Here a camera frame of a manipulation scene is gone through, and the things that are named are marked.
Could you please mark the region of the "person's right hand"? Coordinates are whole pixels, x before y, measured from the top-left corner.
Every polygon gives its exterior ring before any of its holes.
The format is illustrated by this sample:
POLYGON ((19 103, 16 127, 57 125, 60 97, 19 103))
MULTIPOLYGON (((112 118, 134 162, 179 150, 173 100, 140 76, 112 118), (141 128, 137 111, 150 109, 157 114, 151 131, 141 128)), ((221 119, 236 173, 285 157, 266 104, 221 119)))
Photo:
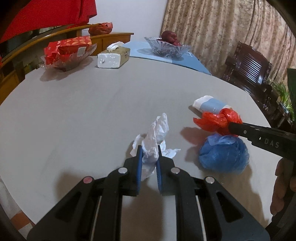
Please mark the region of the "person's right hand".
POLYGON ((288 160, 282 158, 279 160, 275 175, 276 181, 273 188, 273 196, 270 205, 270 212, 273 216, 275 216, 278 212, 282 211, 284 208, 284 196, 287 192, 287 188, 289 187, 293 192, 295 192, 295 176, 290 177, 289 180, 285 179, 284 175, 284 165, 288 163, 288 160))

